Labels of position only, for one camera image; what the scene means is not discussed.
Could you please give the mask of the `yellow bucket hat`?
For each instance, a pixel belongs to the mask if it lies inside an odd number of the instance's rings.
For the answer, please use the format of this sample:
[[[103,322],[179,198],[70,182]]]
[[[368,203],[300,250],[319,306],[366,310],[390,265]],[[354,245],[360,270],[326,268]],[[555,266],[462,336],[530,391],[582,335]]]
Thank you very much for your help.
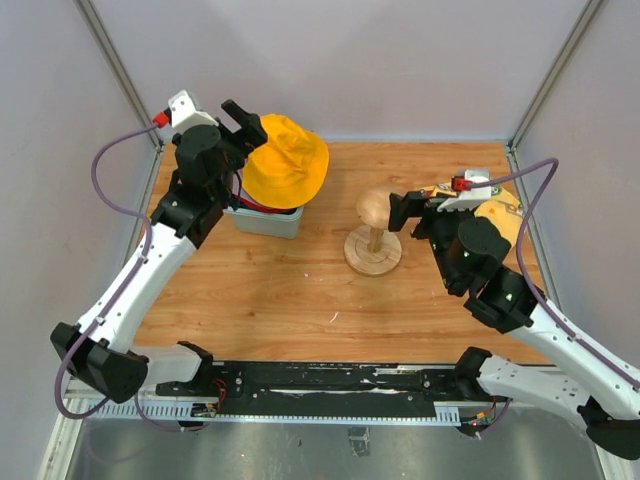
[[[261,117],[267,142],[256,148],[242,170],[242,186],[256,203],[280,210],[301,207],[320,191],[328,173],[327,143],[290,118]]]

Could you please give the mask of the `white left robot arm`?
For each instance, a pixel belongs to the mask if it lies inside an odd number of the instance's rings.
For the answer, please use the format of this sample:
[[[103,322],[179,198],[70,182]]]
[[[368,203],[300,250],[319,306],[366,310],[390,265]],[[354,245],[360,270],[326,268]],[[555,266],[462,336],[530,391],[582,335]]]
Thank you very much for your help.
[[[233,182],[249,154],[267,141],[257,114],[233,100],[221,108],[237,130],[197,107],[186,91],[155,118],[155,127],[174,131],[176,168],[168,191],[151,215],[140,217],[142,240],[104,294],[74,324],[60,323],[51,333],[60,369],[114,403],[130,400],[144,386],[176,382],[195,396],[213,386],[210,352],[187,341],[142,348],[134,339],[168,281],[225,210],[238,205]]]

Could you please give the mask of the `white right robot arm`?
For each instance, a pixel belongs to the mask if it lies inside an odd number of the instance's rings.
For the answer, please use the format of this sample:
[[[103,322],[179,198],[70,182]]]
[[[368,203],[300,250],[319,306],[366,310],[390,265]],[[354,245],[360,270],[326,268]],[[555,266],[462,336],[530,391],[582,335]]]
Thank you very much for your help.
[[[581,428],[597,446],[625,460],[639,457],[639,371],[569,320],[523,268],[504,260],[521,251],[520,202],[495,190],[475,195],[428,190],[389,196],[388,228],[418,223],[412,237],[433,252],[448,294],[483,325],[534,348],[564,375],[552,379],[486,350],[468,348],[453,387],[466,400],[482,393],[533,404]]]

